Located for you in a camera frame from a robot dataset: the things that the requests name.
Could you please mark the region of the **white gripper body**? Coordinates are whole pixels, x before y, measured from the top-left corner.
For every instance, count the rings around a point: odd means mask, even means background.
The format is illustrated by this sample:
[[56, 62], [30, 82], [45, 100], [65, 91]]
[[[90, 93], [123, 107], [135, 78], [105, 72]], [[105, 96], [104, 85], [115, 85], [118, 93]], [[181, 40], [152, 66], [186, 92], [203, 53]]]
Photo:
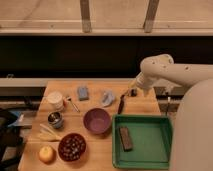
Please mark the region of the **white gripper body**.
[[139, 88], [148, 93], [150, 90], [150, 79], [140, 72], [129, 84], [129, 88]]

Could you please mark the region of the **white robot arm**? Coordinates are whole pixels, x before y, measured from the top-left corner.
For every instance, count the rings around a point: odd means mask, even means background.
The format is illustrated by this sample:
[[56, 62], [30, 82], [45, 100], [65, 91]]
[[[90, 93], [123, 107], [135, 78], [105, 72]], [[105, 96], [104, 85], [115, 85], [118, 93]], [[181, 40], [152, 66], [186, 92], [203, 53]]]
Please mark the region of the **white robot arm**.
[[146, 57], [130, 85], [148, 92], [159, 79], [188, 88], [176, 114], [169, 171], [213, 171], [213, 64]]

